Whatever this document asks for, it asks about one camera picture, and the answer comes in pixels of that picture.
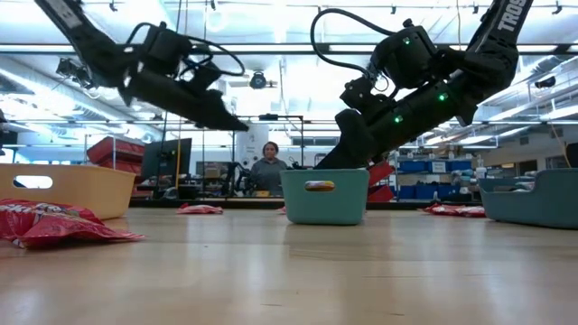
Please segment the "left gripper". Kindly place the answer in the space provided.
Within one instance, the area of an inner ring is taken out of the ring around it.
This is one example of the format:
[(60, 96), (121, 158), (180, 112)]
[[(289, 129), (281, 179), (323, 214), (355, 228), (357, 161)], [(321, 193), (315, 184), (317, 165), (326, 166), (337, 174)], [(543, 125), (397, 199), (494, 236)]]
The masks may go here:
[(245, 123), (227, 110), (223, 93), (216, 89), (194, 95), (183, 88), (178, 80), (141, 69), (128, 71), (117, 90), (127, 105), (137, 99), (195, 121), (197, 126), (220, 131), (248, 130)]

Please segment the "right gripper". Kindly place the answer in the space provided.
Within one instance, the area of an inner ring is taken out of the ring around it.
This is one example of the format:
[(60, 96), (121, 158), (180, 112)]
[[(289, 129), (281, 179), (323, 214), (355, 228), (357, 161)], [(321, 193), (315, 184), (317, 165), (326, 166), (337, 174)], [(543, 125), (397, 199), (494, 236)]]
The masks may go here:
[(398, 101), (373, 123), (373, 135), (357, 110), (344, 109), (335, 116), (340, 140), (314, 169), (365, 167), (380, 153), (392, 151), (453, 117), (462, 125), (470, 124), (477, 105), (478, 94), (464, 76), (459, 76), (426, 84)]

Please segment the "teal green plastic bin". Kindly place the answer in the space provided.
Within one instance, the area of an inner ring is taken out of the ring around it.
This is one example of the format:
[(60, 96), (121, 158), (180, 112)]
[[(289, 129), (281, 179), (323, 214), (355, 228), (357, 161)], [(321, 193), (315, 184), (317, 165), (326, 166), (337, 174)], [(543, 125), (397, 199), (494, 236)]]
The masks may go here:
[[(286, 216), (294, 224), (354, 226), (365, 213), (369, 172), (360, 169), (280, 172)], [(307, 181), (332, 181), (333, 191), (307, 191)]]

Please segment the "yellow plastic bin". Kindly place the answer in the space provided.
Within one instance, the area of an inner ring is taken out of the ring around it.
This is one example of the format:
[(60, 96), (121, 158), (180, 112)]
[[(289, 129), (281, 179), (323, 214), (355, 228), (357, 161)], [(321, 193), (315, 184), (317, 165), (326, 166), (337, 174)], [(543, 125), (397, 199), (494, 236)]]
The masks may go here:
[[(14, 185), (18, 176), (46, 176), (51, 187), (38, 189)], [(105, 220), (121, 218), (128, 210), (135, 175), (88, 165), (0, 163), (0, 200), (32, 200), (91, 210)]]

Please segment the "white machine column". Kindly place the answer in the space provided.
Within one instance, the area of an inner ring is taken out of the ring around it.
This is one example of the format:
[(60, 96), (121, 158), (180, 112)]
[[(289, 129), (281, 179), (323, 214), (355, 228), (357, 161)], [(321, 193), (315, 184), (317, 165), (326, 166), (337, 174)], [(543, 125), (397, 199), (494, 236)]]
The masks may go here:
[(263, 157), (263, 146), (269, 141), (269, 125), (249, 123), (248, 126), (248, 131), (235, 135), (235, 161), (244, 169), (251, 170), (253, 164)]

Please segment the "yellow pole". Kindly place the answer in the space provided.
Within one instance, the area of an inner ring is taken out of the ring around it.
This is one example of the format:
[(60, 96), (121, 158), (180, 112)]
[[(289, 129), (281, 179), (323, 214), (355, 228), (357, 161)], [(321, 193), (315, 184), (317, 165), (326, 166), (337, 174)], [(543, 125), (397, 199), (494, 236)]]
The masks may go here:
[(178, 193), (178, 189), (179, 189), (179, 184), (180, 184), (180, 166), (181, 166), (181, 152), (182, 152), (182, 145), (181, 145), (181, 139), (179, 138), (177, 140), (177, 151), (176, 151), (176, 167), (175, 167), (175, 175), (174, 175), (174, 183), (175, 183), (175, 189), (177, 190)]

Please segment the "black room monitor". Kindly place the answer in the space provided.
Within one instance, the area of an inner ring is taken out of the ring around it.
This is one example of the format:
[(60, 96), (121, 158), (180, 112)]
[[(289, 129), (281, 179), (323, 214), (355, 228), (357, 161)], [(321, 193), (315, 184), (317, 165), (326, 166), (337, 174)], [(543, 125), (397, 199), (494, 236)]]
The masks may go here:
[[(191, 145), (190, 138), (181, 139), (180, 175), (190, 172)], [(145, 179), (156, 176), (174, 176), (176, 167), (177, 140), (153, 142), (144, 146), (141, 163), (141, 176)]]

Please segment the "person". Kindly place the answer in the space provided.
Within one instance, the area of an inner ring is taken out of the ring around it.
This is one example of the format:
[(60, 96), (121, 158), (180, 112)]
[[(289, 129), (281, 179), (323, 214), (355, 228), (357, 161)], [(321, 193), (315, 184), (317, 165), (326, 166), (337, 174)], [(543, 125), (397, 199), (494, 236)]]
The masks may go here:
[(281, 171), (288, 169), (287, 164), (280, 160), (279, 147), (274, 142), (267, 142), (262, 149), (263, 157), (255, 162), (250, 170), (251, 180), (256, 191), (266, 191), (269, 196), (282, 197), (283, 188)]

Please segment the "dark blue plastic bin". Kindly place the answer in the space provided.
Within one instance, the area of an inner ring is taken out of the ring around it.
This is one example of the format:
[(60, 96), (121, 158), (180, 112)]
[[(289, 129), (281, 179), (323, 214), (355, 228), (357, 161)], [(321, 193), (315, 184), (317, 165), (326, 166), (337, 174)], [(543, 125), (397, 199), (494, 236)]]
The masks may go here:
[(485, 214), (498, 221), (578, 230), (578, 169), (538, 172), (531, 190), (514, 191), (520, 179), (481, 179)]

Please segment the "black aluminium rig frame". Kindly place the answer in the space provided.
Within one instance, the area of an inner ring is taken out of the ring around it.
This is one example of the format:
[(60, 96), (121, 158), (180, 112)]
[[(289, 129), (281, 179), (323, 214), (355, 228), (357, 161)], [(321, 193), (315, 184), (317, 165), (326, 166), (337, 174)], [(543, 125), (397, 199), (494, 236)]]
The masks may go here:
[[(290, 43), (228, 43), (224, 46), (237, 55), (313, 55), (312, 46), (305, 42)], [(375, 45), (363, 42), (324, 42), (319, 50), (325, 55), (369, 55)], [(578, 56), (578, 41), (568, 43), (521, 43), (518, 51), (522, 55), (572, 55)], [(72, 55), (74, 50), (64, 43), (1, 43), (0, 54), (4, 55)], [(221, 206), (224, 209), (278, 209), (283, 205), (280, 199), (207, 199), (205, 204)], [(180, 204), (173, 200), (133, 200), (131, 208), (175, 208)], [(430, 205), (425, 200), (397, 202), (369, 201), (368, 209), (373, 210), (413, 210)]]

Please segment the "silver ceiling duct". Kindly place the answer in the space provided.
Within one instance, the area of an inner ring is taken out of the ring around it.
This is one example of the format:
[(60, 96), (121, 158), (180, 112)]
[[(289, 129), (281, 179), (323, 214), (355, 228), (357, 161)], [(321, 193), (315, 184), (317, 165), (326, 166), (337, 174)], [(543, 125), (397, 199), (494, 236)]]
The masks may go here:
[[(538, 89), (534, 83), (555, 76), (551, 88)], [(578, 83), (578, 56), (522, 56), (511, 85), (478, 105), (475, 121), (501, 120), (519, 114), (522, 106), (541, 101)]]

